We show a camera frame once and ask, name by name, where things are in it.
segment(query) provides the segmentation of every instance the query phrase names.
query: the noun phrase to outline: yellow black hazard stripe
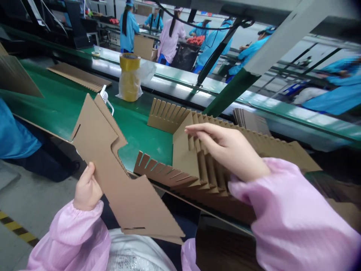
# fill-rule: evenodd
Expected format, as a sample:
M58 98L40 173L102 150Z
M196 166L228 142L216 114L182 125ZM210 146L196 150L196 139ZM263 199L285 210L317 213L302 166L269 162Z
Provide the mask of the yellow black hazard stripe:
M18 222L12 220L6 213L0 210L0 222L32 247L35 247L39 239L24 229Z

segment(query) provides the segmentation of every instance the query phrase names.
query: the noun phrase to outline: white garment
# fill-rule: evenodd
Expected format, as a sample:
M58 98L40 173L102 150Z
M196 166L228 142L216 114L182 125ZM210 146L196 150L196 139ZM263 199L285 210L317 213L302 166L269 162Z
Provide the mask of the white garment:
M328 90L323 90L321 88L305 88L296 96L296 99L293 101L293 104L303 104L312 98L325 94Z
M176 271L152 238L125 235L120 228L110 230L109 235L112 244L106 271Z

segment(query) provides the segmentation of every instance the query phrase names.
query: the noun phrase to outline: green conveyor belt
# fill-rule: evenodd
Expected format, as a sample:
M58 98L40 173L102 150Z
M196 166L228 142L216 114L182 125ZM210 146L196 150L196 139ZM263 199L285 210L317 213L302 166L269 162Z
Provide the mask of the green conveyor belt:
M0 97L14 114L69 140L86 94L90 93L94 98L95 93L46 69L26 61L21 63L45 98L6 90L0 90ZM145 105L142 98L128 103L110 96L109 101L114 107L114 119L128 141L128 145L119 151L126 169L133 171L139 151L172 165L172 135L147 126L150 105Z

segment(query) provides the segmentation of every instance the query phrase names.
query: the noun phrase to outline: pink sleeve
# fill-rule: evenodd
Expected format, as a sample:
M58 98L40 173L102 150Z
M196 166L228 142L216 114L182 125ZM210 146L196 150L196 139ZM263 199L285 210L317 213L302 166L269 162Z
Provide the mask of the pink sleeve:
M100 219L103 206L99 201L94 210L85 212L75 209L73 201L65 205L32 250L27 270L75 270L76 266L105 270L111 241Z
M361 236L302 176L298 167L264 158L271 175L251 183L236 178L231 194L251 204L257 261L267 271L349 271L361 249Z

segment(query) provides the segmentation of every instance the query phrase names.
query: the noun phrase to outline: hand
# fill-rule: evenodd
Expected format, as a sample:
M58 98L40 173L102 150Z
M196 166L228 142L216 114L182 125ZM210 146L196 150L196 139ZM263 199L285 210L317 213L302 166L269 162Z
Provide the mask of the hand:
M240 47L240 50L241 50L241 51L244 51L244 50L246 50L248 47L249 47L249 46L241 46L241 47Z
M203 123L185 127L197 136L211 155L244 182L269 175L270 170L240 131Z
M76 184L73 202L75 209L91 211L103 195L102 189L94 178L94 170L94 163L90 162Z

